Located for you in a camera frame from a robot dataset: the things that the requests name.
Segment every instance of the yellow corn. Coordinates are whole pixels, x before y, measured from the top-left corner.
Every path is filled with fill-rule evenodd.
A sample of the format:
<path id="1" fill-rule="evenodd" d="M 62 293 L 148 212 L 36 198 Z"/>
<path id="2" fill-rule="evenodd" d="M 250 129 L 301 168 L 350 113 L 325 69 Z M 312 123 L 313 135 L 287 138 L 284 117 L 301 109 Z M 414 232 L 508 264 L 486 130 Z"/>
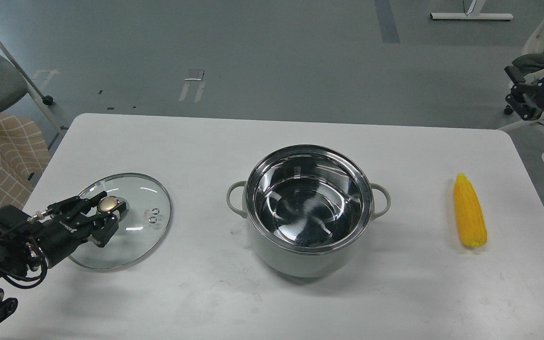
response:
<path id="1" fill-rule="evenodd" d="M 455 213 L 462 243 L 468 247 L 485 245 L 488 236 L 482 208 L 473 185 L 464 174 L 457 175 L 455 181 Z"/>

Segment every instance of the desk leg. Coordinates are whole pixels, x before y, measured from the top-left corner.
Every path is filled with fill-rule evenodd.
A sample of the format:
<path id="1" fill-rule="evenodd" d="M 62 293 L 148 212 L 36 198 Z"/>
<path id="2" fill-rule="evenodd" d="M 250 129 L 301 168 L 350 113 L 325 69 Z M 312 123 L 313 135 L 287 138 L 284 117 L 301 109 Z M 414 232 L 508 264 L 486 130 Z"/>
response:
<path id="1" fill-rule="evenodd" d="M 481 13 L 486 0 L 472 0 L 467 13 L 430 13 L 432 20 L 513 20 L 508 13 Z"/>

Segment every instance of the pot handle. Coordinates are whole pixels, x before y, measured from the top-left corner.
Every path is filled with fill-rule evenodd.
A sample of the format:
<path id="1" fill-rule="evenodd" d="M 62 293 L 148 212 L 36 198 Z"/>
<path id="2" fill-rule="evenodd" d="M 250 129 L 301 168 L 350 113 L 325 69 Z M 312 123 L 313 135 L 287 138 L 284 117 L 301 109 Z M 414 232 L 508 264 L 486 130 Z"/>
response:
<path id="1" fill-rule="evenodd" d="M 384 215 L 385 213 L 387 213 L 387 211 L 389 210 L 389 207 L 391 206 L 391 197 L 389 196 L 389 192 L 387 192 L 386 188 L 380 186 L 379 184 L 369 183 L 369 185 L 371 186 L 371 189 L 376 189 L 378 191 L 381 191 L 382 194 L 386 197 L 386 202 L 387 202 L 384 210 L 376 212 L 376 213 L 373 212 L 373 214 L 371 215 L 371 221 L 372 221 L 372 220 L 375 220 L 377 217 L 380 217 Z"/>
<path id="2" fill-rule="evenodd" d="M 239 214 L 242 218 L 247 218 L 247 212 L 244 210 L 236 209 L 232 203 L 230 202 L 230 194 L 236 189 L 237 187 L 244 187 L 247 184 L 247 181 L 238 181 L 231 185 L 228 188 L 228 192 L 226 192 L 226 204 L 228 204 L 228 207 L 230 210 L 234 211 L 235 213 Z"/>

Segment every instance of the gray floor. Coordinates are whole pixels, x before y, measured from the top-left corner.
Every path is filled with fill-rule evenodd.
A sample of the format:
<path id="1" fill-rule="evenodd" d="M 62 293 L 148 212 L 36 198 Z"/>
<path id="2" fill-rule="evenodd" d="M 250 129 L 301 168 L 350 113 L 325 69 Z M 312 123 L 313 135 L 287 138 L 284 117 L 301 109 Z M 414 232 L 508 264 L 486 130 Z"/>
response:
<path id="1" fill-rule="evenodd" d="M 0 0 L 0 39 L 54 97 L 65 126 L 83 112 L 484 129 L 515 122 L 502 114 L 503 68 L 544 17 L 544 0 L 486 3 L 484 12 L 512 13 L 511 22 L 429 18 L 462 10 L 455 0 Z M 205 69 L 198 102 L 197 84 L 179 101 L 190 68 Z M 7 112 L 54 138 L 30 98 Z M 511 136 L 544 200 L 544 131 Z"/>

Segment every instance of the glass lid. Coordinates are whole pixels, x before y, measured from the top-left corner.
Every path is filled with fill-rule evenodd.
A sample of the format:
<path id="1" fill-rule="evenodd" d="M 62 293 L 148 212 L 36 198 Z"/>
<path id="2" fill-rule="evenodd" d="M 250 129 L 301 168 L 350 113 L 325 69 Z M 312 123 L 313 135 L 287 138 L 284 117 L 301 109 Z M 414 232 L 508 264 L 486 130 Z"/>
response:
<path id="1" fill-rule="evenodd" d="M 88 241 L 69 258 L 86 268 L 114 269 L 138 260 L 161 240 L 169 228 L 171 200 L 157 180 L 134 173 L 106 177 L 78 195 L 91 198 L 102 191 L 127 202 L 129 209 L 121 215 L 119 230 L 103 248 Z M 93 208 L 87 215 L 96 212 Z"/>

